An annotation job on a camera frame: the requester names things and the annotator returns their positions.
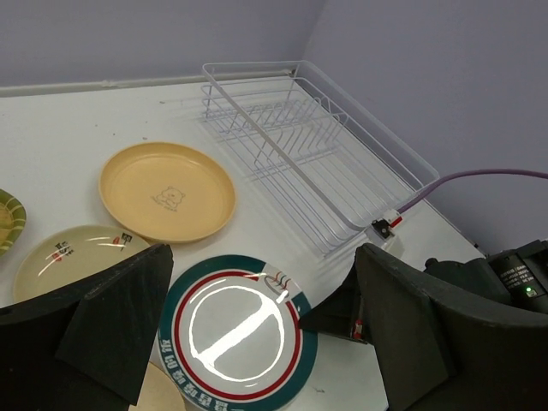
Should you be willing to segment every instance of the gray wall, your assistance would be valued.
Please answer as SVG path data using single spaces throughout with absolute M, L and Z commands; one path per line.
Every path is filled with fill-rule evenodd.
M 324 0 L 2 0 L 0 86 L 299 59 Z
M 305 58 L 442 175 L 548 171 L 548 2 L 329 0 Z M 433 204 L 490 252 L 548 237 L 548 182 L 469 177 Z

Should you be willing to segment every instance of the white wire dish rack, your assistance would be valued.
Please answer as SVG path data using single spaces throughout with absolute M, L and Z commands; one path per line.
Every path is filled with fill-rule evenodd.
M 309 62 L 216 63 L 203 71 L 205 119 L 323 255 L 438 178 Z M 254 78 L 219 80 L 246 73 Z

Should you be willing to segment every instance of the white table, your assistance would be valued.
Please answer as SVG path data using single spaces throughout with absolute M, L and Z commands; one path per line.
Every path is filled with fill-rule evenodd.
M 232 175 L 238 193 L 234 219 L 219 234 L 173 247 L 172 282 L 202 259 L 242 253 L 287 272 L 313 306 L 340 284 L 353 252 L 327 266 L 304 244 L 287 241 L 287 226 L 279 218 L 269 218 L 272 210 L 200 122 L 200 99 L 198 84 L 0 98 L 0 187 L 15 195 L 28 214 L 19 241 L 0 259 L 0 307 L 13 303 L 17 268 L 45 237 L 75 225 L 116 224 L 98 196 L 99 171 L 114 152 L 154 140 L 206 152 Z M 464 262 L 480 256 L 427 203 L 405 217 L 398 235 L 404 246 L 402 259 L 408 264 L 422 269 L 429 257 Z M 156 350 L 152 360 L 159 364 Z M 313 374 L 289 409 L 385 407 L 373 348 L 319 336 Z

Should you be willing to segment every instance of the white plate with red and green rim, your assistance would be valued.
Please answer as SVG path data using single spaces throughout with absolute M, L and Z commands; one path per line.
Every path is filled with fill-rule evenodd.
M 299 328 L 310 304 L 264 261 L 207 259 L 167 295 L 158 329 L 165 371 L 194 405 L 211 411 L 272 411 L 302 389 L 318 351 Z

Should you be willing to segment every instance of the plate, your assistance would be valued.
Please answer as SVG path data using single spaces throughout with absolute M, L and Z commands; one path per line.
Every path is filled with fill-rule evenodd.
M 99 192 L 124 227 L 156 241 L 197 241 L 220 230 L 235 209 L 223 168 L 201 152 L 144 143 L 117 153 L 103 168 Z
M 0 256 L 14 245 L 26 222 L 23 204 L 10 193 L 0 190 Z
M 297 284 L 264 261 L 202 261 L 167 295 L 158 329 L 164 369 L 200 408 L 279 409 L 313 369 L 318 336 L 298 325 L 309 310 Z
M 14 300 L 21 302 L 112 267 L 149 244 L 117 227 L 82 225 L 40 243 L 15 275 Z
M 185 402 L 177 386 L 157 366 L 148 363 L 137 406 L 129 411 L 185 411 Z

